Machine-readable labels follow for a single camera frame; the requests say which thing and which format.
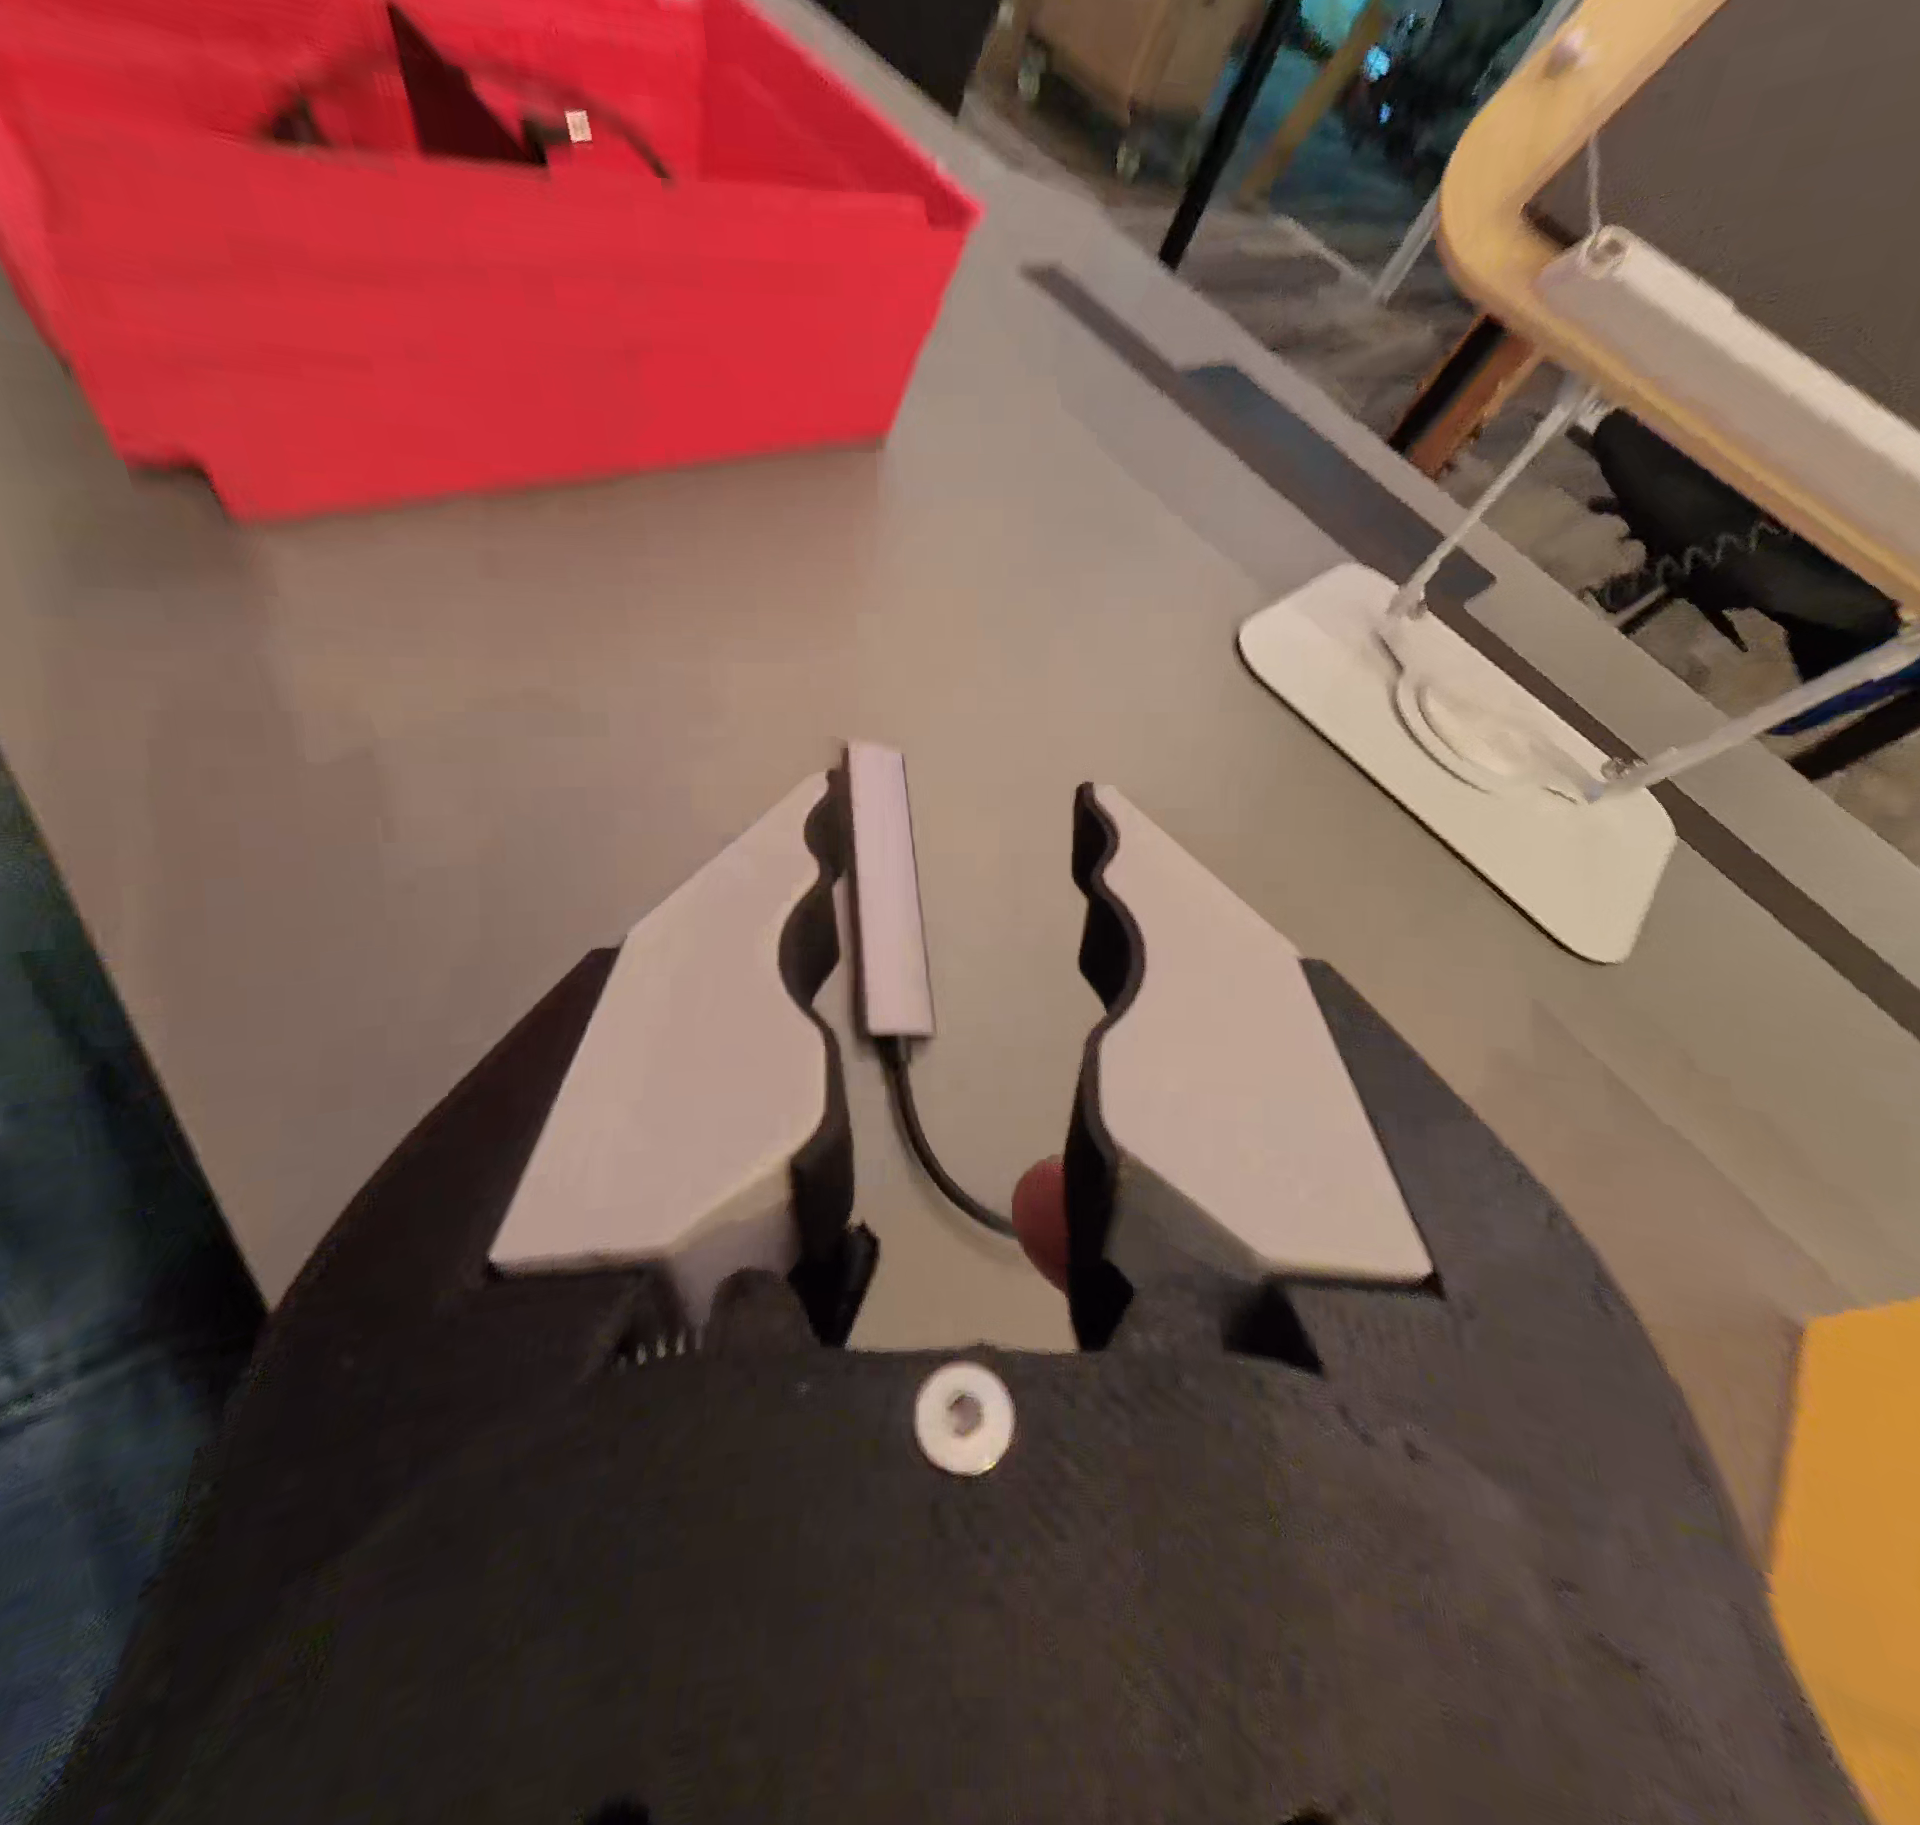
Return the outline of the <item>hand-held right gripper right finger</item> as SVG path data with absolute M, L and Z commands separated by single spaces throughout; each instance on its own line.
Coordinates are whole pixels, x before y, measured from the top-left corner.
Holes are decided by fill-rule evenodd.
M 1073 799 L 1076 1284 L 1190 1263 L 1230 1284 L 1419 1287 L 1425 1239 L 1300 951 L 1113 785 Z

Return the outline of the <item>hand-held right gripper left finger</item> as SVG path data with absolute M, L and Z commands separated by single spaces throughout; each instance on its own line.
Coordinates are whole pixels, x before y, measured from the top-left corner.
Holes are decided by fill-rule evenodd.
M 836 967 L 836 782 L 797 782 L 641 916 L 492 1242 L 509 1277 L 836 1269 L 851 1123 L 814 1007 Z

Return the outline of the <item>yellow plastic bin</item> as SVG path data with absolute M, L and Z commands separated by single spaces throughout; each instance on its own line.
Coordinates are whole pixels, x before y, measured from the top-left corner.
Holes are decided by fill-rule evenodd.
M 1918 1302 L 1815 1318 L 1769 1561 L 1772 1610 L 1875 1821 L 1918 1820 Z

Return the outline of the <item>red plastic bin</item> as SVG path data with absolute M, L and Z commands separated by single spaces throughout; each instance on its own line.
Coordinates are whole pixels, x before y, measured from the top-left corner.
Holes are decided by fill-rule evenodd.
M 279 520 L 882 440 L 976 199 L 753 0 L 4 0 L 4 275 L 132 468 Z

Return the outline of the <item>person's right hand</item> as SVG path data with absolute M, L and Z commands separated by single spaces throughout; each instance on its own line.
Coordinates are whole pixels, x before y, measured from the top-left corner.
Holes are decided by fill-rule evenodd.
M 1010 1222 L 1032 1272 L 1055 1290 L 1070 1292 L 1073 1239 L 1062 1158 L 1041 1158 L 1021 1174 Z

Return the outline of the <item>white stand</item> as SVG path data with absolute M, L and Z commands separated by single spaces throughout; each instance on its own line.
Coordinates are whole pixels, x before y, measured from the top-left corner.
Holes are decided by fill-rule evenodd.
M 1603 349 L 1626 385 L 1787 468 L 1870 546 L 1918 578 L 1918 430 L 1790 349 L 1635 233 L 1597 226 L 1537 279 L 1547 319 Z M 1400 584 L 1347 564 L 1239 631 L 1245 666 L 1372 776 L 1458 861 L 1568 952 L 1619 964 L 1635 951 L 1677 833 L 1667 782 L 1818 708 L 1851 683 L 1899 674 L 1918 626 L 1653 759 L 1603 757 L 1556 712 L 1477 653 L 1433 602 L 1442 567 L 1598 392 L 1568 378 L 1555 409 L 1467 514 Z

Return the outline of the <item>person's blue jeans leg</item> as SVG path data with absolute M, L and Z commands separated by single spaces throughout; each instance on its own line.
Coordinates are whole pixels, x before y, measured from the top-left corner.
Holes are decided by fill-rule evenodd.
M 4 776 L 4 1820 L 102 1699 L 263 1299 Z

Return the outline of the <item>wooden beam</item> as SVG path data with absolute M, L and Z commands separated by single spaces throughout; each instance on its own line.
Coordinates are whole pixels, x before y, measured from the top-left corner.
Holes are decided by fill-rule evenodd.
M 1533 343 L 1480 312 L 1405 401 L 1388 447 L 1422 477 L 1442 480 L 1539 364 Z

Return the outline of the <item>black tripod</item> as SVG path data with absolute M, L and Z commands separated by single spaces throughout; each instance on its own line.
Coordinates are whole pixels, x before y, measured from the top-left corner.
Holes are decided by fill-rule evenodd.
M 1303 0 L 1268 0 L 1263 10 L 1263 19 L 1256 23 L 1256 32 L 1235 68 L 1232 86 L 1220 104 L 1220 113 L 1213 126 L 1208 141 L 1204 144 L 1204 153 L 1198 157 L 1198 166 L 1190 169 L 1187 185 L 1181 187 L 1181 199 L 1165 230 L 1160 247 L 1159 247 L 1159 263 L 1166 270 L 1180 270 L 1190 242 L 1198 238 L 1198 230 L 1220 187 L 1220 178 L 1226 175 L 1226 166 L 1232 160 L 1232 153 L 1239 147 L 1239 138 L 1254 117 L 1254 104 L 1260 102 L 1260 89 L 1268 81 L 1268 71 L 1275 68 L 1283 40 L 1294 28 L 1294 19 L 1300 13 Z

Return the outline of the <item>black plastic bin divider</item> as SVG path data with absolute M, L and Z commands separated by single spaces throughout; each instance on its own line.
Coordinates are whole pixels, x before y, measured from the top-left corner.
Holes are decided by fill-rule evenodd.
M 477 89 L 474 74 L 451 59 L 395 0 L 384 0 L 382 10 L 394 32 L 395 68 L 419 156 L 547 166 L 555 147 L 573 150 L 565 121 L 532 110 L 535 77 L 531 71 L 503 59 L 480 62 L 483 77 L 522 98 L 522 117 L 509 126 Z

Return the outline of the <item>black office chair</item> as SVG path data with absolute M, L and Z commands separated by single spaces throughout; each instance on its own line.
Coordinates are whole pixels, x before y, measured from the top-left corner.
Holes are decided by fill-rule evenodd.
M 1430 23 L 1393 54 L 1378 81 L 1372 141 L 1381 157 L 1405 172 L 1430 157 L 1442 121 L 1473 104 L 1485 71 L 1543 2 L 1439 0 Z

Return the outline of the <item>stack of cardboard boxes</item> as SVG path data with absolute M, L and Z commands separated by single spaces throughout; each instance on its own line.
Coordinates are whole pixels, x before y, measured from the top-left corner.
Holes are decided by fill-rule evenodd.
M 1059 93 L 1113 150 L 1113 178 L 1187 175 L 1204 120 L 1268 0 L 1012 0 L 1015 95 Z

